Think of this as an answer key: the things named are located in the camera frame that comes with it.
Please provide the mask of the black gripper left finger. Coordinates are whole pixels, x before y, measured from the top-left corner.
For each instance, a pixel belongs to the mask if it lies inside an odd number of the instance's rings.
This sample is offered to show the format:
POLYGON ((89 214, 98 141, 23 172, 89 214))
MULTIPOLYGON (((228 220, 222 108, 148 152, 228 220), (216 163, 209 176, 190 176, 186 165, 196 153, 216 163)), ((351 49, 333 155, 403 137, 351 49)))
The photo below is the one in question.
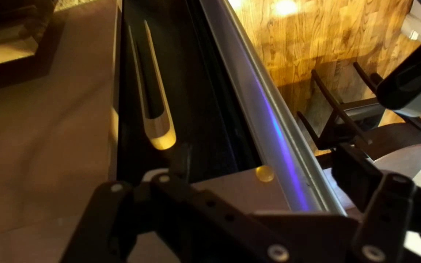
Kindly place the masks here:
POLYGON ((188 143, 178 144, 174 150, 169 171, 184 181, 190 178, 191 146, 188 143))

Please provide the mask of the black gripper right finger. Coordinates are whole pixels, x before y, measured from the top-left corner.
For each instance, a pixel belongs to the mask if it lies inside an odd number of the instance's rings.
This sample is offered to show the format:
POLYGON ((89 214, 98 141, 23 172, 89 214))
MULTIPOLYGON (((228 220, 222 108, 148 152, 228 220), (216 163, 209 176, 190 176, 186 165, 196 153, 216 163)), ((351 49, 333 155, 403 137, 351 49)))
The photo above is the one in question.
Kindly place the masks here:
POLYGON ((360 149, 348 143, 341 143, 333 150, 332 174, 360 210, 367 209, 383 176, 360 149))

